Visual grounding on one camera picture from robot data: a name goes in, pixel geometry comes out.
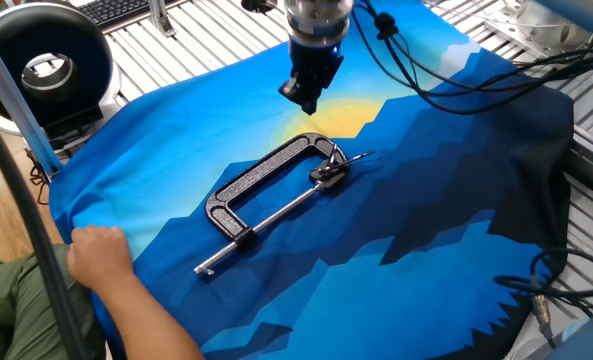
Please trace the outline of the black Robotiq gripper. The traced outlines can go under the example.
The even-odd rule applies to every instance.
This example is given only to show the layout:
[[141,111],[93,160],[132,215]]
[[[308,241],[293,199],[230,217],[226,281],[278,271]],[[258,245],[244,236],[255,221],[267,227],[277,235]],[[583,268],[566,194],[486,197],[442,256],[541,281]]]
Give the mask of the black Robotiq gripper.
[[310,47],[291,41],[289,56],[292,78],[279,87],[279,93],[308,115],[314,114],[317,107],[330,107],[335,91],[328,87],[344,60],[340,44]]

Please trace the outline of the person's bare hand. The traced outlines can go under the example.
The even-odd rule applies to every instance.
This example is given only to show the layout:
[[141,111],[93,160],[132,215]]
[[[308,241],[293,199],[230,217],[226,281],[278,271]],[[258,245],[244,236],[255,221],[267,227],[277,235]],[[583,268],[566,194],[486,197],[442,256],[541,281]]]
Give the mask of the person's bare hand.
[[85,287],[102,295],[135,277],[127,239],[120,227],[78,227],[71,239],[69,273]]

